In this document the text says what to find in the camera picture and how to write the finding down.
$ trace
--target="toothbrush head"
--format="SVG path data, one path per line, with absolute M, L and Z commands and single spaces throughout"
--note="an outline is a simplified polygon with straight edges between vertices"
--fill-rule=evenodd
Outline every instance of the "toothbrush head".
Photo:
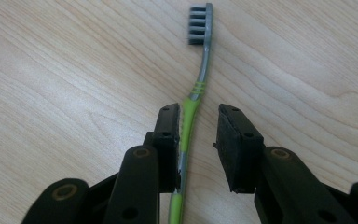
M 210 45 L 212 36 L 213 7 L 211 3 L 190 7 L 188 24 L 189 45 Z

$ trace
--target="wooden table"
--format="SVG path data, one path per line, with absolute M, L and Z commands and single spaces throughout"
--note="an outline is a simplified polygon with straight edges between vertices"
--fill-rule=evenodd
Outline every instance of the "wooden table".
M 189 2 L 0 1 L 0 223 L 21 222 L 49 184 L 91 186 L 181 102 L 201 47 Z M 324 183 L 358 181 L 358 0 L 213 1 L 209 83 L 195 123 L 185 223 L 259 223 L 213 148 L 217 107 L 241 109 L 267 146 Z M 166 223 L 169 195 L 161 197 Z

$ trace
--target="table surface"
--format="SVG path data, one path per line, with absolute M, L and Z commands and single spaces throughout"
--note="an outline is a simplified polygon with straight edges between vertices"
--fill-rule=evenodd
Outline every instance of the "table surface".
M 182 102 L 202 47 L 190 2 L 0 1 L 0 223 L 49 184 L 115 174 L 158 111 Z M 213 148 L 219 104 L 324 183 L 358 181 L 358 0 L 213 1 L 208 86 L 191 143 L 185 223 L 259 223 Z M 169 195 L 161 196 L 161 223 Z

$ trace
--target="gray bristles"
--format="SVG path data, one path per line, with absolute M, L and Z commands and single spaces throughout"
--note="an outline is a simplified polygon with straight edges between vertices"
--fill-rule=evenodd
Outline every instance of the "gray bristles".
M 202 45 L 205 38 L 206 4 L 192 5 L 188 27 L 188 44 Z

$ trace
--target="green toothbrush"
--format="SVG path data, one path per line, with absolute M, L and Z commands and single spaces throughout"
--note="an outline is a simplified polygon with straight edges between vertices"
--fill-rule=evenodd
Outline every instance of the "green toothbrush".
M 196 4 L 190 8 L 188 27 L 188 44 L 203 45 L 202 63 L 199 77 L 194 84 L 193 90 L 183 101 L 183 124 L 179 154 L 179 173 L 181 176 L 180 188 L 171 197 L 170 224 L 180 224 L 184 197 L 186 191 L 186 177 L 188 164 L 188 148 L 190 143 L 191 129 L 197 108 L 200 105 L 201 96 L 205 90 L 208 70 L 209 53 L 212 37 L 213 6 L 211 3 Z

